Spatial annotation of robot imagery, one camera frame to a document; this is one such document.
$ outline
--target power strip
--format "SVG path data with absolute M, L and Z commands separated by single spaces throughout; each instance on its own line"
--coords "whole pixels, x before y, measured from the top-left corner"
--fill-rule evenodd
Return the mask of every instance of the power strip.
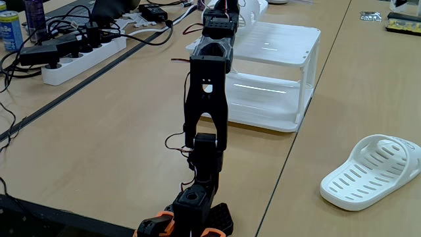
M 120 37 L 113 39 L 110 43 L 103 43 L 101 47 L 93 49 L 90 53 L 80 53 L 81 57 L 61 58 L 59 67 L 56 69 L 49 69 L 45 66 L 42 67 L 42 79 L 45 84 L 58 86 L 105 59 L 108 59 L 126 47 L 126 38 Z

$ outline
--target robotic arm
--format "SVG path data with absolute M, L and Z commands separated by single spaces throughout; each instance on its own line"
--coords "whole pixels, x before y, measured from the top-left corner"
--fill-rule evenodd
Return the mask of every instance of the robotic arm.
M 190 169 L 196 170 L 195 181 L 166 211 L 144 220 L 137 237 L 225 237 L 233 231 L 228 206 L 211 205 L 227 146 L 225 78 L 231 70 L 238 19 L 237 0 L 219 0 L 214 9 L 204 12 L 203 36 L 190 57 L 190 87 L 184 105 L 186 147 L 193 150 L 187 161 Z M 216 134 L 197 133 L 203 113 L 211 115 Z

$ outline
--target charger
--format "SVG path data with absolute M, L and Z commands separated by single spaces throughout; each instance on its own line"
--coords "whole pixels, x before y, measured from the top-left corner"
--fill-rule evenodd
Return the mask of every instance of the charger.
M 40 45 L 25 47 L 20 52 L 19 61 L 22 66 L 48 64 L 48 68 L 59 68 L 59 51 L 56 45 Z
M 139 12 L 145 20 L 150 22 L 164 22 L 168 20 L 168 13 L 155 4 L 139 5 Z
M 96 22 L 88 22 L 85 24 L 86 35 L 89 41 L 89 44 L 93 48 L 98 48 L 101 46 L 101 32 L 99 30 L 98 24 Z
M 42 45 L 55 45 L 59 51 L 59 57 L 64 57 L 69 53 L 73 57 L 79 55 L 79 42 L 74 34 L 64 35 L 55 39 L 42 42 Z

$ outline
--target table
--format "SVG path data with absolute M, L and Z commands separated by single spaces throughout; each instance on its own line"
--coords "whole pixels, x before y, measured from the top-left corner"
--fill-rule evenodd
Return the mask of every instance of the table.
M 45 12 L 53 11 L 54 9 L 60 8 L 73 1 L 74 0 L 48 1 L 44 3 Z M 184 14 L 187 8 L 182 9 L 181 7 L 171 7 L 166 10 L 168 11 L 169 19 L 175 19 Z M 20 22 L 26 21 L 24 12 L 19 13 L 19 17 Z M 164 26 L 162 24 L 158 24 L 157 27 L 162 28 Z M 132 25 L 129 25 L 126 30 L 128 32 L 132 32 L 134 30 L 138 30 L 138 28 L 134 28 Z M 136 37 L 140 39 L 146 39 L 153 34 L 154 32 L 146 32 L 138 34 Z M 59 86 L 50 86 L 44 84 L 41 76 L 27 79 L 14 79 L 9 87 L 9 91 L 0 94 L 0 101 L 2 101 L 2 103 L 16 115 L 16 122 L 20 122 L 24 117 L 27 117 L 38 111 L 46 104 L 52 102 L 60 95 L 83 82 L 86 78 L 95 74 L 98 70 L 115 61 L 117 58 L 127 53 L 137 45 L 139 45 L 138 42 L 134 40 L 128 40 L 127 48 Z M 0 57 L 3 57 L 5 54 L 6 52 L 3 45 L 0 45 Z M 12 122 L 11 119 L 12 117 L 9 113 L 4 110 L 0 111 L 0 134 L 9 129 L 9 126 Z
M 420 38 L 386 32 L 360 11 L 387 16 L 389 3 L 352 0 L 272 198 L 260 237 L 418 236 L 421 178 L 359 212 L 325 201 L 321 180 L 371 134 L 421 144 Z
M 322 3 L 345 14 L 347 4 L 342 1 Z M 179 182 L 189 180 L 192 173 L 184 158 L 166 150 L 163 141 L 182 129 L 183 83 L 189 65 L 169 59 L 188 57 L 184 47 L 200 32 L 187 36 L 180 32 L 199 22 L 199 15 L 195 12 L 177 25 L 166 45 L 143 48 L 25 127 L 0 154 L 0 174 L 9 192 L 131 228 L 174 200 Z M 336 29 L 342 18 L 335 19 Z M 308 23 L 318 22 L 316 27 L 322 28 L 331 20 L 309 18 Z M 333 42 L 336 33 L 329 32 L 324 38 Z M 329 49 L 326 45 L 320 49 L 325 56 L 321 61 L 326 60 Z M 237 68 L 247 68 L 242 62 L 235 63 Z M 261 74 L 282 71 L 262 69 L 249 70 Z M 211 132 L 212 124 L 201 121 L 198 131 Z M 228 132 L 214 203 L 223 201 L 230 207 L 234 236 L 254 236 L 295 134 L 239 124 L 231 124 Z M 182 137 L 170 142 L 171 146 L 180 144 Z

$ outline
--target white sandal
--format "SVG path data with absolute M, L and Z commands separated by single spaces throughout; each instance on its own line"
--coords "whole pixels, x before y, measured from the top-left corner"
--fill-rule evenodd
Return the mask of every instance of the white sandal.
M 421 147 L 404 139 L 371 135 L 320 184 L 322 197 L 350 211 L 370 207 L 421 171 Z

